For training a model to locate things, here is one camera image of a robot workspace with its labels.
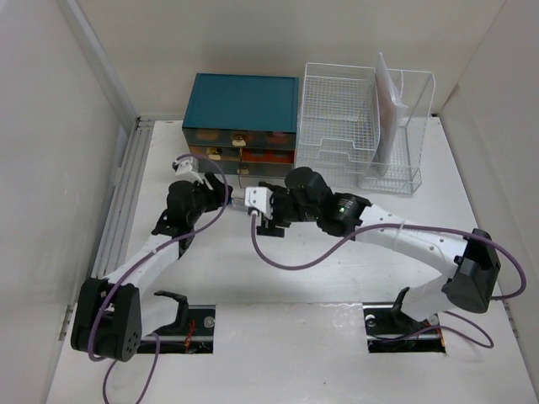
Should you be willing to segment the teal desktop drawer cabinet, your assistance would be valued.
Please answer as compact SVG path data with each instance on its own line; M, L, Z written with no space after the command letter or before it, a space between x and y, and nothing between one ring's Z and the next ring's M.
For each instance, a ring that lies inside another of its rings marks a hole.
M182 124L189 151L229 175L283 179L298 132L297 77L198 73Z

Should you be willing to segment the clear mesh zipper pouch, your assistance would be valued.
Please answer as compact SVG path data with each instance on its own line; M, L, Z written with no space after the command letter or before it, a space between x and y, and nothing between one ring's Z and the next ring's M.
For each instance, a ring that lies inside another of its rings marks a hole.
M403 103L381 52L375 66L375 84L380 135L375 164L378 174L384 176L390 168L393 145L408 106Z

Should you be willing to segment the clear staples box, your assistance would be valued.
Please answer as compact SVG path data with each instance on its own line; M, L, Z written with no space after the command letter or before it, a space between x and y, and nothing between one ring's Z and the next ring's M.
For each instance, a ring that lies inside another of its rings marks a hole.
M245 206L244 200L241 198L231 198L228 206L234 210L239 210L239 211L248 210L248 208Z

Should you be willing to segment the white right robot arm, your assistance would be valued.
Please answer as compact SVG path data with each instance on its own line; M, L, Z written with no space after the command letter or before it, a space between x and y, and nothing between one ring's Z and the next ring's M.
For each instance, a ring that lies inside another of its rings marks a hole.
M439 276L417 287L406 287L390 310L390 321L407 332L429 316L451 308L476 314L488 310L501 267L491 236L414 225L368 199L335 193L309 167L287 174L283 186L261 182L245 192L252 236L282 237L296 222L313 222L324 233L387 248L424 263Z

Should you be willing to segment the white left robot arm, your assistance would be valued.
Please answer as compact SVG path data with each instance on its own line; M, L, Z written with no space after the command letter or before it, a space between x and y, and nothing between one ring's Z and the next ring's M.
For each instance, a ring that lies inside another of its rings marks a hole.
M205 213L222 215L233 188L214 173L195 180L179 180L168 188L166 208L157 219L143 247L122 266L103 278L86 279L80 289L70 344L92 361L129 361L141 340L164 327L182 332L188 312L185 297L159 290L150 304L142 297L157 277L186 253L195 235L196 222Z

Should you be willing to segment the clear acrylic file holder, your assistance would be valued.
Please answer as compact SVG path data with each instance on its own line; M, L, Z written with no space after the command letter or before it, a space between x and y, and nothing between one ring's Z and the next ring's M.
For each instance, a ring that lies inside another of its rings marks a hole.
M386 194L415 193L422 184L420 163L424 135L435 94L432 72L391 69L390 77L408 107L392 145L389 162L373 162L361 187Z

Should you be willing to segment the aluminium rail frame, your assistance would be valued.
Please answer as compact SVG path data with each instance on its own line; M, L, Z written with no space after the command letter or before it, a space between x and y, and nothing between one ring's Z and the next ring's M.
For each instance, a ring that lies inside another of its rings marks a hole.
M104 223L94 243L86 278L109 274L126 260L154 125L154 120L140 117L131 128L120 165L112 172L112 194L104 206Z

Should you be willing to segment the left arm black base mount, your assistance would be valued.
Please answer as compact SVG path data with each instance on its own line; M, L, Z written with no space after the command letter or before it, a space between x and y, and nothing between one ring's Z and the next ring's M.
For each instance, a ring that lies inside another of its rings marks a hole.
M185 295L159 290L141 303L142 338L137 352L153 354L211 354L216 308L194 305Z

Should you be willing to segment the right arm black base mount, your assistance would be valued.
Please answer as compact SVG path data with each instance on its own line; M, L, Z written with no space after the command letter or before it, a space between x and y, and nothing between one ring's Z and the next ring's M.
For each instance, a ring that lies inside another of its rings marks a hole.
M366 345L370 354L444 354L441 331L434 328L439 324L434 316L434 324L428 320L418 322L402 313L403 298L409 287L401 290L396 300L374 302L363 305L366 328Z

